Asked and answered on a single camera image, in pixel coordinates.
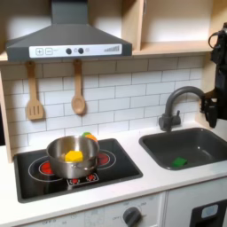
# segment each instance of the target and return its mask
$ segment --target stovetop control knob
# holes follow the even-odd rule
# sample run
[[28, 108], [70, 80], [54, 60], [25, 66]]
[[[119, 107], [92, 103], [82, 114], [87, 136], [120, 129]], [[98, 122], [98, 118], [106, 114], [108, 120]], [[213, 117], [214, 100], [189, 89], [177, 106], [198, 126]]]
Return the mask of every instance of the stovetop control knob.
[[138, 208], [131, 207], [127, 209], [123, 214], [123, 219], [128, 227], [134, 227], [141, 220], [142, 215]]

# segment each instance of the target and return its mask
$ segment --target gray sink basin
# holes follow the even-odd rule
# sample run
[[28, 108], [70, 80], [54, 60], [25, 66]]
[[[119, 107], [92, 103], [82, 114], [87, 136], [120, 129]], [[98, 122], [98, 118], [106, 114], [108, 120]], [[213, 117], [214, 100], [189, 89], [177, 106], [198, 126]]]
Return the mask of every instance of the gray sink basin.
[[[206, 129], [184, 129], [144, 136], [139, 139], [144, 149], [163, 168], [180, 170], [227, 160], [227, 143]], [[182, 166], [176, 159], [186, 160]]]

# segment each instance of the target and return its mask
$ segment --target hanging utensil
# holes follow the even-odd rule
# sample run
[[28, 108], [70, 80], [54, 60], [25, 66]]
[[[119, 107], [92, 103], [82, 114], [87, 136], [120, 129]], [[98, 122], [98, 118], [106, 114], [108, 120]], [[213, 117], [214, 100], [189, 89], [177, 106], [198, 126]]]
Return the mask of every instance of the hanging utensil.
[[72, 100], [72, 107], [76, 114], [82, 114], [85, 110], [85, 101], [82, 96], [82, 62], [74, 62], [74, 87], [75, 95]]
[[36, 120], [43, 118], [43, 106], [40, 101], [37, 99], [36, 93], [36, 85], [35, 85], [35, 63], [32, 61], [28, 61], [26, 63], [27, 68], [27, 77], [28, 77], [28, 85], [30, 91], [30, 100], [27, 104], [27, 118], [29, 120]]

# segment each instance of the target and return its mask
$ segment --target gray range hood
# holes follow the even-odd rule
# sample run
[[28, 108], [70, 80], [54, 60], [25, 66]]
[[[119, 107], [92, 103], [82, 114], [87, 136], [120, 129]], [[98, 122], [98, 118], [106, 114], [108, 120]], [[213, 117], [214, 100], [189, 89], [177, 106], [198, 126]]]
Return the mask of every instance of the gray range hood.
[[131, 56], [131, 43], [88, 24], [88, 0], [51, 0], [51, 16], [51, 26], [6, 44], [10, 61]]

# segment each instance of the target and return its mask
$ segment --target black stovetop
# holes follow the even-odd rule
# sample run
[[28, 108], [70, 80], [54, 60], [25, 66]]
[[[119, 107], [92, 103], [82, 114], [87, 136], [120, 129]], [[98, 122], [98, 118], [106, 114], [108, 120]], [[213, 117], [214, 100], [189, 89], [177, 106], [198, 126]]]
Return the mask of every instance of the black stovetop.
[[51, 171], [45, 150], [15, 155], [18, 201], [25, 203], [142, 177], [141, 171], [115, 139], [98, 141], [97, 170], [80, 179], [62, 179]]

